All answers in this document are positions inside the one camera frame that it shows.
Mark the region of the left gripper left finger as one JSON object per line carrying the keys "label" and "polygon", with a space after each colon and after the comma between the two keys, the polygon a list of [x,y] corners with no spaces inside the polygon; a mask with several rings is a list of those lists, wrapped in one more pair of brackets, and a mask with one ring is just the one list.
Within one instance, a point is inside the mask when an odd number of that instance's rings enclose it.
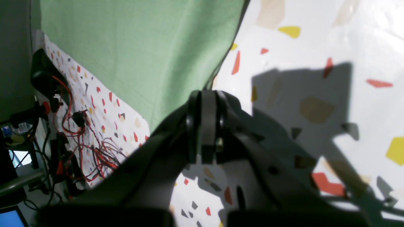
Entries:
{"label": "left gripper left finger", "polygon": [[175,227],[169,211],[177,177],[197,161],[201,92],[157,127],[106,180],[71,202],[42,208],[39,227]]}

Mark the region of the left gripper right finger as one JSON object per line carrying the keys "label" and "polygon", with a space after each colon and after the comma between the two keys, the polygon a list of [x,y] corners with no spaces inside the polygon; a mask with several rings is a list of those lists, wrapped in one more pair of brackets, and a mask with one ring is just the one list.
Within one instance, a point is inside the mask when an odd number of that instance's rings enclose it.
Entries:
{"label": "left gripper right finger", "polygon": [[238,208],[227,215],[227,227],[368,227],[360,211],[335,208],[287,170],[281,151],[298,149],[282,127],[270,124],[270,148],[259,144],[246,123],[251,116],[234,96],[217,92],[223,164]]}

